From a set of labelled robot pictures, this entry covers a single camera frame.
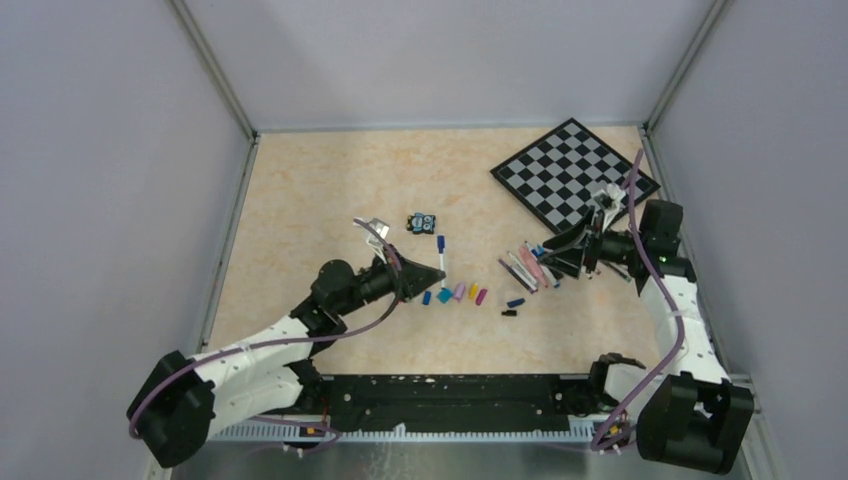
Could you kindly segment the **blue cap whiteboard marker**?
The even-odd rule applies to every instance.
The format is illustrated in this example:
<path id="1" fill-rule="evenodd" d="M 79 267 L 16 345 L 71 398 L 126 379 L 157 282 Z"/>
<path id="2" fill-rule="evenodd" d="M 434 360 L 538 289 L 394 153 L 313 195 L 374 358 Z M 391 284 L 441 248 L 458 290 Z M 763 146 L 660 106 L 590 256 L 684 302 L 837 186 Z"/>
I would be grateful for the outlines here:
<path id="1" fill-rule="evenodd" d="M 527 248 L 531 251 L 531 253 L 532 253 L 532 254 L 536 257 L 537 262 L 540 264 L 541 269 L 543 270 L 544 274 L 545 274 L 545 275 L 546 275 L 546 277 L 548 278 L 548 281 L 549 281 L 549 283 L 550 283 L 550 287 L 558 288 L 558 287 L 560 286 L 560 284 L 559 284 L 558 280 L 556 279 L 556 277 L 553 275 L 553 273 L 552 273 L 552 272 L 551 272 L 551 271 L 550 271 L 550 270 L 549 270 L 546 266 L 542 265 L 542 264 L 538 261 L 538 257 L 539 257 L 538 252 L 537 252 L 537 251 L 533 248 L 533 246 L 532 246 L 529 242 L 527 242 L 527 241 L 525 241 L 525 246 L 526 246 L 526 247 L 527 247 Z"/>

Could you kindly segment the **light blue highlighter cap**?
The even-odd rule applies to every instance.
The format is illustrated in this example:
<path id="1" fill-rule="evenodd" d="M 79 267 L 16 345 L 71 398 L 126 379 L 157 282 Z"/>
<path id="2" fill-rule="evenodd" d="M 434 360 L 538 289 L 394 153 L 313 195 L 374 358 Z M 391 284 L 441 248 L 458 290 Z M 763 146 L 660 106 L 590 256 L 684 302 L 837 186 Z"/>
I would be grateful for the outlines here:
<path id="1" fill-rule="evenodd" d="M 453 298 L 453 292 L 448 288 L 442 288 L 437 294 L 437 299 L 442 303 L 446 304 Z"/>

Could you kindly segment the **pink highlighter pen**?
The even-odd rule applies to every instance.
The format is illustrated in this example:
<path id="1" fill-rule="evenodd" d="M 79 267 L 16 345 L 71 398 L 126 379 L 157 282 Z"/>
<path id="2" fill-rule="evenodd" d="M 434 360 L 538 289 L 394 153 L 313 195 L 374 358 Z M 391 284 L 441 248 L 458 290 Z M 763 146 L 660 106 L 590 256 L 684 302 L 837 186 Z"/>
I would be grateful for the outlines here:
<path id="1" fill-rule="evenodd" d="M 540 264 L 537 262 L 536 257 L 531 253 L 531 251 L 526 246 L 520 246 L 519 255 L 526 269 L 530 272 L 531 276 L 538 282 L 540 287 L 549 288 L 550 283 L 548 281 L 548 278 L 544 274 Z"/>

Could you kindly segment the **light purple highlighter cap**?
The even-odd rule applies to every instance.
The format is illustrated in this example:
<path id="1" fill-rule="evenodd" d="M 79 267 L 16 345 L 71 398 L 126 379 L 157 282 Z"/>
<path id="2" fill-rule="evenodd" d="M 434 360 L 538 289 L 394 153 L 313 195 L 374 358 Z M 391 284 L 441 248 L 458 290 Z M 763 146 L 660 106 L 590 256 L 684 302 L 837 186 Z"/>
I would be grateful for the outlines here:
<path id="1" fill-rule="evenodd" d="M 466 290 L 467 286 L 464 282 L 458 283 L 453 290 L 453 299 L 457 302 L 461 301 L 464 298 Z"/>

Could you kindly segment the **blue cap pen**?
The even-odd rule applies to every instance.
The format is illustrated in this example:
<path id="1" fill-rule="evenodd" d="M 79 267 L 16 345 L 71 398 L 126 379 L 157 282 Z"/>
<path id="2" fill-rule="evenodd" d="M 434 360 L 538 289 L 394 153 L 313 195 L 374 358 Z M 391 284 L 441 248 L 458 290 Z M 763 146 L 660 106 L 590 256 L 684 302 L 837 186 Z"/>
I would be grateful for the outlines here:
<path id="1" fill-rule="evenodd" d="M 447 281 L 446 281 L 446 279 L 447 279 L 447 269 L 446 269 L 445 247 L 446 247 L 445 237 L 443 235 L 438 235 L 437 236 L 437 250 L 438 250 L 438 256 L 439 256 L 439 265 L 440 265 L 440 270 L 444 273 L 444 276 L 443 276 L 443 278 L 441 279 L 441 282 L 440 282 L 440 285 L 441 285 L 442 288 L 447 287 Z"/>

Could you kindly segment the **purple pen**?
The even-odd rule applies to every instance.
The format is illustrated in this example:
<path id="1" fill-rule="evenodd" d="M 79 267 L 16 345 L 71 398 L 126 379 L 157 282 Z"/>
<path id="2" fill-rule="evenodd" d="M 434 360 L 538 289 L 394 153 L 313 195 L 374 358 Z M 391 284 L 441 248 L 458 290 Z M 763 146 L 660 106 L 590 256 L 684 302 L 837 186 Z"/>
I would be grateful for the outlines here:
<path id="1" fill-rule="evenodd" d="M 536 289 L 503 259 L 498 259 L 498 263 L 521 285 L 522 288 L 527 290 L 530 294 L 534 294 L 536 292 Z"/>

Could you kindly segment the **magenta marker cap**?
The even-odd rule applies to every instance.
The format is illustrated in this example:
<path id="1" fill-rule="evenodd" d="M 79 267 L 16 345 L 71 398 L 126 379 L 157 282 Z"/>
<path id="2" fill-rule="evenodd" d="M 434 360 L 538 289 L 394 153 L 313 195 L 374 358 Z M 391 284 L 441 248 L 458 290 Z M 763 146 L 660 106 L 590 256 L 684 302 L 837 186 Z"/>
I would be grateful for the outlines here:
<path id="1" fill-rule="evenodd" d="M 487 293 L 488 293 L 488 290 L 487 290 L 487 289 L 485 289 L 485 288 L 481 289 L 481 290 L 478 292 L 478 294 L 477 294 L 477 296 L 476 296 L 476 298 L 475 298 L 475 305 L 476 305 L 476 306 L 481 306 L 481 305 L 483 304 L 483 302 L 484 302 L 484 300 L 485 300 L 485 298 L 486 298 L 486 296 L 487 296 Z"/>

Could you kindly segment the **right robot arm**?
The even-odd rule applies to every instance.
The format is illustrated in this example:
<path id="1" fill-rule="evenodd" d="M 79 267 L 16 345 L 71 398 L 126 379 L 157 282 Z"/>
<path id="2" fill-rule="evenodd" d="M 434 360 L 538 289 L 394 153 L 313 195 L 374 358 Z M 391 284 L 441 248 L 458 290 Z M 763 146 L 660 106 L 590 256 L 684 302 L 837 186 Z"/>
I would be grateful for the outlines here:
<path id="1" fill-rule="evenodd" d="M 607 262 L 627 269 L 653 318 L 659 363 L 650 370 L 617 360 L 586 385 L 589 404 L 612 412 L 596 429 L 591 452 L 633 442 L 648 461 L 716 475 L 732 469 L 752 418 L 752 392 L 733 384 L 717 359 L 697 301 L 697 275 L 679 256 L 681 205 L 649 200 L 638 226 L 613 231 L 590 209 L 542 245 L 538 261 L 564 275 Z"/>

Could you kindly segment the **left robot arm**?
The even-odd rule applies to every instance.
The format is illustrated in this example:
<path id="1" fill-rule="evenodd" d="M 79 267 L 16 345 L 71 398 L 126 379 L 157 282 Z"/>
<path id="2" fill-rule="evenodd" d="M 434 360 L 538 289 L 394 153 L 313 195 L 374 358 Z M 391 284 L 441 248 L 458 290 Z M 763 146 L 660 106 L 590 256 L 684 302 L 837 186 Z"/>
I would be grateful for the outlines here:
<path id="1" fill-rule="evenodd" d="M 288 407 L 314 410 L 321 388 L 311 360 L 352 336 L 344 316 L 385 296 L 395 309 L 445 277 L 402 255 L 376 256 L 360 270 L 341 259 L 324 263 L 308 296 L 271 326 L 218 350 L 162 356 L 127 409 L 131 438 L 171 468 L 251 417 Z"/>

